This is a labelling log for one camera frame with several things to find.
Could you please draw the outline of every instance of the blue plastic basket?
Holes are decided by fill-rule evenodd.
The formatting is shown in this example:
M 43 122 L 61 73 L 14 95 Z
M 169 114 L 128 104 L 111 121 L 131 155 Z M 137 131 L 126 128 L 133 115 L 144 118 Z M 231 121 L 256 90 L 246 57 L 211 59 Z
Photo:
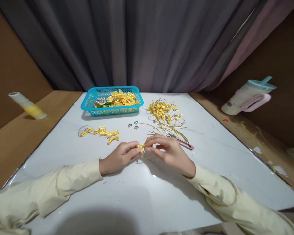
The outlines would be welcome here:
M 139 105 L 132 106 L 121 106 L 121 107 L 106 107 L 106 108 L 95 108 L 95 106 L 89 100 L 97 100 L 98 97 L 107 98 L 111 96 L 111 92 L 123 91 L 123 93 L 134 93 L 136 95 L 135 100 L 138 100 Z M 135 86 L 107 86 L 107 87 L 94 87 L 88 90 L 81 109 L 88 111 L 93 116 L 101 115 L 113 115 L 113 114 L 124 114 L 124 113 L 135 113 L 138 112 L 139 108 L 143 106 L 144 101 L 140 95 L 140 92 Z

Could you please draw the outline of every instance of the cream sleeve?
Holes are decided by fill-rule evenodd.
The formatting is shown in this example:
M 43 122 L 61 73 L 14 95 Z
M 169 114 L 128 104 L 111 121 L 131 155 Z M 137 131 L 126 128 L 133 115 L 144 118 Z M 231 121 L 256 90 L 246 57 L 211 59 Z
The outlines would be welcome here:
M 235 222 L 245 234 L 294 235 L 287 217 L 258 204 L 229 179 L 195 165 L 196 175 L 188 180 L 225 221 Z
M 96 159 L 5 187 L 0 190 L 0 234 L 30 234 L 19 227 L 36 215 L 47 216 L 71 194 L 101 179 Z

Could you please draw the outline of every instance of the pink water bottle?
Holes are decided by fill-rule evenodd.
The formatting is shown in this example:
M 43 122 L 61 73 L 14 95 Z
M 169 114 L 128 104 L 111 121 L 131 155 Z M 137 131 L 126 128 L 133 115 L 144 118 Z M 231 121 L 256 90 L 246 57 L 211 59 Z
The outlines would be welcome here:
M 248 80 L 235 95 L 225 103 L 221 110 L 229 115 L 236 115 L 241 111 L 251 112 L 267 103 L 271 99 L 270 93 L 277 87 L 267 83 L 272 77 L 262 81 Z

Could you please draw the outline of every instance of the curtain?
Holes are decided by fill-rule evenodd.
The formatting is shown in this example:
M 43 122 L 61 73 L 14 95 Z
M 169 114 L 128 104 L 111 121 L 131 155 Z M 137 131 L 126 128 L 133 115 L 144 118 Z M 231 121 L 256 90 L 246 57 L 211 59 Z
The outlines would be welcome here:
M 0 0 L 0 9 L 56 89 L 189 92 L 220 81 L 264 2 Z
M 268 37 L 268 35 L 291 13 L 294 9 L 294 0 L 268 0 L 254 23 L 245 34 L 237 48 L 231 62 L 218 83 L 211 84 L 204 91 L 215 89 L 227 78 L 246 58 Z

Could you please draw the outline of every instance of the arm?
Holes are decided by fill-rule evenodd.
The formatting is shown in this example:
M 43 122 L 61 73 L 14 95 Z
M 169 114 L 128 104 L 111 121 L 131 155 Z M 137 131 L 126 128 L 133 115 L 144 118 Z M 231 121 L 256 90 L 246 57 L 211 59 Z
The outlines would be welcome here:
M 146 150 L 181 172 L 197 190 L 206 195 L 208 204 L 224 220 L 237 223 L 247 234 L 294 235 L 294 225 L 288 218 L 258 204 L 229 179 L 195 164 L 176 139 L 155 135 L 146 140 L 145 146 L 156 143 L 160 145 Z
M 138 157 L 139 143 L 120 143 L 105 159 L 65 166 L 38 178 L 0 190 L 0 234 L 29 234 L 19 227 L 38 214 L 47 216 L 70 195 L 124 168 Z

